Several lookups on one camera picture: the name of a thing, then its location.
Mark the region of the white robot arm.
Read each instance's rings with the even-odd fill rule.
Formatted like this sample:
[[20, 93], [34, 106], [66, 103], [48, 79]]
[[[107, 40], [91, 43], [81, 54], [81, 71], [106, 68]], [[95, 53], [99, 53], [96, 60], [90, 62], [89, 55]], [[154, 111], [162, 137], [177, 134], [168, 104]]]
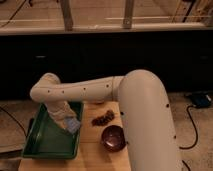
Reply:
[[131, 171], [182, 171], [173, 116], [165, 87], [154, 73], [137, 69], [77, 83], [63, 83], [46, 73], [32, 86], [30, 97], [60, 116], [66, 101], [118, 103]]

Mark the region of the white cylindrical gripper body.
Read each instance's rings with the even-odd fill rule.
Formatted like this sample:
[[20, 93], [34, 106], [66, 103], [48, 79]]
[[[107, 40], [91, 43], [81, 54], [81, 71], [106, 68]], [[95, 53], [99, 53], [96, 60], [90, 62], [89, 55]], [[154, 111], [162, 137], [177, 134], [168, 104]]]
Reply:
[[67, 101], [46, 102], [48, 114], [51, 119], [62, 129], [67, 130], [65, 119], [67, 117], [76, 117], [76, 113], [70, 108]]

